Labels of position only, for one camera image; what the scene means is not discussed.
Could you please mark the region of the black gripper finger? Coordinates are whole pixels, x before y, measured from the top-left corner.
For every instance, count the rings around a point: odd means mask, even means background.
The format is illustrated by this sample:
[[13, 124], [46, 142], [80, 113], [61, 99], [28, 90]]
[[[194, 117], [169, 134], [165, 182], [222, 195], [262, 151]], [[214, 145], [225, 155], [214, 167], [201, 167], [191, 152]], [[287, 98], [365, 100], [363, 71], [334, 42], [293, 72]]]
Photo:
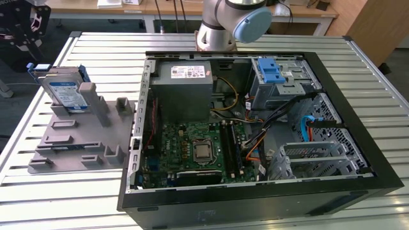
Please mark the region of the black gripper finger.
[[41, 45], [41, 40], [37, 35], [32, 32], [32, 29], [14, 27], [12, 29], [12, 36], [9, 43], [16, 46], [21, 51], [28, 52], [36, 61], [42, 58], [41, 50], [38, 46]]
[[46, 25], [50, 16], [50, 8], [46, 5], [32, 7], [34, 16], [32, 20], [30, 29], [37, 35], [44, 35], [46, 32]]

